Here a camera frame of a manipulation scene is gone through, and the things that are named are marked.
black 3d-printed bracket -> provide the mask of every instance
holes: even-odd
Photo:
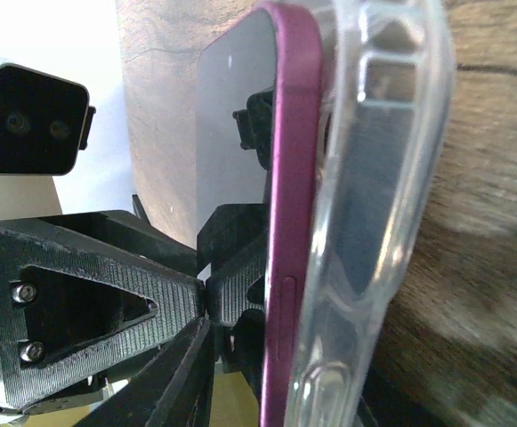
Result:
[[[84,121],[84,128],[82,129],[82,137],[80,138],[80,145],[78,149],[87,149],[88,148],[88,136],[90,136],[90,129],[92,129],[92,120],[94,119],[94,114],[96,114],[95,107],[88,107],[86,111],[86,119]]]
[[[77,427],[207,426],[213,378],[213,329],[209,320],[196,318]]]
[[[171,340],[203,315],[195,270],[194,250],[130,213],[0,222],[0,407]],[[15,300],[23,283],[36,289],[27,304]]]
[[[237,121],[240,147],[255,149],[260,166],[267,171],[271,168],[273,102],[272,90],[255,93],[246,101],[246,109],[232,113]]]
[[[267,205],[221,205],[198,233],[197,270],[211,265],[206,309],[215,324],[233,327],[245,310],[263,310],[263,298],[248,291],[263,285],[267,225]]]

wood grain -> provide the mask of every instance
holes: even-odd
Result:
[[[119,0],[135,180],[194,242],[200,50],[252,0]],[[445,0],[456,93],[405,283],[375,364],[449,425],[517,425],[517,0]]]

screw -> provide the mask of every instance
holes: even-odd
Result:
[[[12,298],[19,304],[27,304],[36,298],[36,287],[30,283],[21,283],[12,289]]]
[[[20,348],[20,359],[28,362],[38,362],[44,356],[44,345],[39,341],[27,342]]]

clear phone case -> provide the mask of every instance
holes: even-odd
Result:
[[[440,0],[282,3],[311,9],[325,60],[325,162],[285,425],[351,427],[415,243],[455,57]]]

black camera face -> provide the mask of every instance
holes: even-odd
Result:
[[[0,68],[0,174],[68,173],[88,103],[81,85],[13,65]]]

